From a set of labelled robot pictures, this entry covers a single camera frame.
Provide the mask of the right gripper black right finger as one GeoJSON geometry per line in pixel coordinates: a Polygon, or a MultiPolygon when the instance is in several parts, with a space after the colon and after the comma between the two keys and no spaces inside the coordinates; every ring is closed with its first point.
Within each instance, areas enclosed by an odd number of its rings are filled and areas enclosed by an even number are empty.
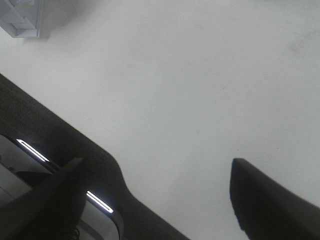
{"type": "Polygon", "coordinates": [[[250,240],[318,240],[320,209],[243,158],[232,160],[229,196],[250,240]]]}

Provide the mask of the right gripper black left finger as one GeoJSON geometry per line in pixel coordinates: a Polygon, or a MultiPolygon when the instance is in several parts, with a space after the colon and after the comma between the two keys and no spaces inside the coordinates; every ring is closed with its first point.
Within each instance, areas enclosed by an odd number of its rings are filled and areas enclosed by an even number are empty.
{"type": "Polygon", "coordinates": [[[0,208],[2,240],[70,240],[86,204],[86,162],[74,158],[0,208]]]}

